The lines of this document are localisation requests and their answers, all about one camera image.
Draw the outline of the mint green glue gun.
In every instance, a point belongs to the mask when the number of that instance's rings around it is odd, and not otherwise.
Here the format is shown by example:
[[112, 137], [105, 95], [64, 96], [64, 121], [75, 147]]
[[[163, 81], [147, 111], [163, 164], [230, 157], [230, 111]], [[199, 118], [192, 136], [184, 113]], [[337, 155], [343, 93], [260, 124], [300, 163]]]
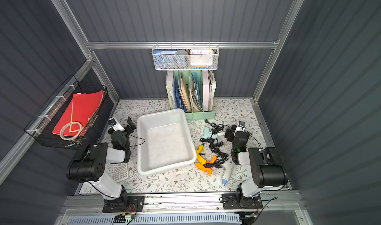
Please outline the mint green glue gun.
[[217, 135], [213, 134], [208, 127], [204, 128], [203, 135], [200, 138], [201, 142], [213, 143], [217, 139]]

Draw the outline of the yellow glue gun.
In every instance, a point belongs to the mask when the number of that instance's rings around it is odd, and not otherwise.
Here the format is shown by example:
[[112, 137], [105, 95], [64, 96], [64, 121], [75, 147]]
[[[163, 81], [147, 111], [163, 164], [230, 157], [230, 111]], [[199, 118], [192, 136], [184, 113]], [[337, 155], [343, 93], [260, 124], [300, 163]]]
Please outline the yellow glue gun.
[[203, 151], [203, 148], [204, 148], [204, 146], [203, 145], [199, 145], [197, 148], [196, 148], [196, 150], [195, 150], [195, 152], [196, 152], [196, 158], [197, 158], [197, 161], [200, 163], [200, 164], [202, 164], [202, 165], [204, 165], [204, 164], [206, 164], [206, 160], [202, 157], [202, 151]]

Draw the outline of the orange glue gun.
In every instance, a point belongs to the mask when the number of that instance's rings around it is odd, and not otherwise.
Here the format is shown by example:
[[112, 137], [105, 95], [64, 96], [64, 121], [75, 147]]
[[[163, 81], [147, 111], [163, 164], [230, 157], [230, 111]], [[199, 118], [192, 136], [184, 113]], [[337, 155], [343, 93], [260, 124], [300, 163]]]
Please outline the orange glue gun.
[[206, 172], [209, 175], [212, 175], [213, 163], [215, 163], [216, 161], [217, 161], [217, 156], [215, 156], [215, 155], [212, 157], [211, 161], [204, 159], [201, 155], [198, 155], [197, 156], [197, 163], [195, 164], [195, 166], [198, 169], [200, 169], [201, 171]]

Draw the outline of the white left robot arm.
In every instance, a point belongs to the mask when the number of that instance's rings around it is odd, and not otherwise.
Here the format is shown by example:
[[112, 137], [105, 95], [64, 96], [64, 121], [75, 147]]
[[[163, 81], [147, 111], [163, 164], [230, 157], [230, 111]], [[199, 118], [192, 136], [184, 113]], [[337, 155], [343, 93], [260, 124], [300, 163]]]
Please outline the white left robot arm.
[[105, 200], [117, 200], [122, 198], [123, 187], [106, 172], [106, 163], [124, 166], [130, 161], [129, 136], [137, 127], [131, 117], [127, 117], [127, 126], [116, 117], [110, 118], [108, 125], [112, 147], [107, 143], [81, 146], [67, 167], [66, 177], [91, 185]]

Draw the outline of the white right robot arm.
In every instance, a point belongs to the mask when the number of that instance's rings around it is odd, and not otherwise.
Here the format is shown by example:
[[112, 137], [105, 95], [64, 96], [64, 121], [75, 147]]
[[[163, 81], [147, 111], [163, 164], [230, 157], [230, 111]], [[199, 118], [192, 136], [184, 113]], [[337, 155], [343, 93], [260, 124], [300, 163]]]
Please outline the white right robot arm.
[[250, 133], [241, 129], [227, 129], [225, 138], [232, 143], [228, 171], [236, 165], [248, 165], [251, 177], [236, 189], [237, 200], [259, 197], [261, 192], [282, 190], [288, 175], [275, 147], [248, 148]]

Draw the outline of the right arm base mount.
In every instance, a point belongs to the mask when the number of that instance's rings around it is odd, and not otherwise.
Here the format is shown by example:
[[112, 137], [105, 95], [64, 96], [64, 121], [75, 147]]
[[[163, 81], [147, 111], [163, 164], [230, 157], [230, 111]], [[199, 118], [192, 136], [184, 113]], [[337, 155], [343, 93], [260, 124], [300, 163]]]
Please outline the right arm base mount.
[[224, 193], [219, 201], [222, 203], [225, 210], [237, 209], [262, 209], [263, 204], [256, 198], [246, 198], [235, 193]]

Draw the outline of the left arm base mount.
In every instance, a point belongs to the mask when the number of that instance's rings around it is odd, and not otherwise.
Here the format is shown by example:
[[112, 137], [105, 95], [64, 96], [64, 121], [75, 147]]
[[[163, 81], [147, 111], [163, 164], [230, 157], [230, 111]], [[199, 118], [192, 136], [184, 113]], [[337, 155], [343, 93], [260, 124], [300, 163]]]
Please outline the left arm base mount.
[[114, 200], [104, 200], [103, 213], [142, 212], [144, 196], [127, 196]]

